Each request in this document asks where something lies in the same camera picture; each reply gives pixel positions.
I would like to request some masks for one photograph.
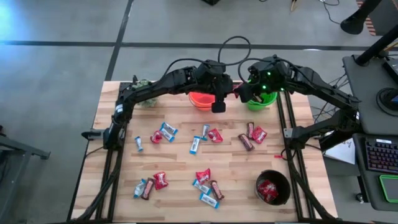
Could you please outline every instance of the brown candy bar wrapper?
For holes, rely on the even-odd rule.
[[[254,122],[248,122],[248,131],[246,135],[249,139],[253,139],[253,131],[254,131]]]
[[[216,198],[217,201],[220,201],[221,199],[224,198],[224,195],[221,193],[220,188],[218,188],[217,181],[211,180],[210,187],[211,191],[213,191],[214,198]]]
[[[247,151],[254,150],[253,144],[251,144],[249,138],[245,134],[240,134],[238,138],[241,140]]]
[[[144,200],[149,200],[149,194],[152,190],[152,188],[154,188],[155,185],[155,180],[152,178],[148,178],[147,180],[147,184],[145,185],[144,188],[144,193],[142,193],[141,198]]]

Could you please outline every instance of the concrete floor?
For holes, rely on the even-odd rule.
[[[312,67],[328,82],[344,73],[342,57],[361,52],[294,50],[293,45],[369,46],[378,39],[366,29],[360,35],[344,33],[328,20],[317,0],[299,1],[291,14],[290,2],[221,0],[210,7],[199,0],[135,0],[123,41],[219,44],[232,35],[244,35],[254,44],[269,45],[269,50],[253,50],[253,57],[277,54]],[[0,40],[115,42],[126,6],[127,0],[1,1]],[[358,7],[355,0],[347,0],[329,8],[332,18],[341,21]],[[113,50],[0,44],[0,124],[10,138],[52,152],[48,161],[31,160],[9,223],[67,218],[87,144],[80,133],[92,125]],[[208,59],[216,54],[216,49],[122,47],[111,79],[131,80],[138,75],[156,80],[177,58]],[[245,54],[243,49],[227,49],[222,59],[234,62]],[[187,65],[197,63],[181,62],[175,68]],[[228,73],[238,79],[236,67],[228,67]],[[323,103],[315,97],[310,102],[317,107]],[[330,176],[340,218],[398,220],[398,213],[377,212],[356,203],[355,181],[355,177]]]

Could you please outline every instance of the computer keyboard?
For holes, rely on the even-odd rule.
[[[368,169],[398,174],[398,142],[366,138]]]

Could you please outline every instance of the green bowl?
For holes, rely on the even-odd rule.
[[[249,110],[251,111],[259,111],[264,109],[266,106],[273,104],[275,102],[276,97],[278,96],[278,92],[273,92],[271,94],[267,93],[262,93],[260,95],[260,98],[264,100],[263,103],[255,102],[253,100],[249,101],[246,103],[248,106]]]

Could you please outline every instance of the butcher block tabletop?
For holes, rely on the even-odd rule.
[[[93,128],[105,129],[111,124],[119,84],[104,82]],[[308,98],[298,93],[291,97],[297,126],[313,124]],[[277,170],[290,182],[287,162],[275,157],[284,148],[277,103],[262,111],[252,112],[234,95],[229,95],[225,102],[226,112],[218,114],[199,111],[184,94],[162,95],[158,97],[155,108],[134,107],[124,145],[114,222],[297,221],[293,193],[285,205],[272,206],[259,200],[254,192],[256,179],[264,170]],[[286,123],[289,125],[284,101],[283,104]],[[163,138],[160,144],[153,144],[149,137],[159,130],[164,121],[178,129],[175,141],[170,143]],[[247,152],[238,135],[246,133],[246,124],[251,121],[255,126],[262,127],[268,135],[262,144],[253,142],[255,150]],[[201,135],[204,124],[209,124],[210,129],[217,128],[224,141],[200,141],[197,154],[190,154],[193,137]],[[142,152],[137,151],[136,136],[142,139]],[[308,143],[318,145],[314,140]],[[91,141],[87,153],[101,146],[102,141]],[[330,214],[337,216],[321,151],[306,147],[302,152],[312,192]],[[72,218],[81,215],[98,193],[105,159],[104,149],[85,159]],[[217,180],[225,196],[218,209],[200,201],[201,192],[192,185],[195,172],[207,168],[211,170],[211,179]],[[140,180],[153,178],[160,171],[166,173],[169,186],[160,190],[153,188],[149,200],[134,199],[134,188]],[[307,217],[303,192],[299,192],[304,216]],[[104,203],[104,217],[108,210],[109,195],[110,190]]]

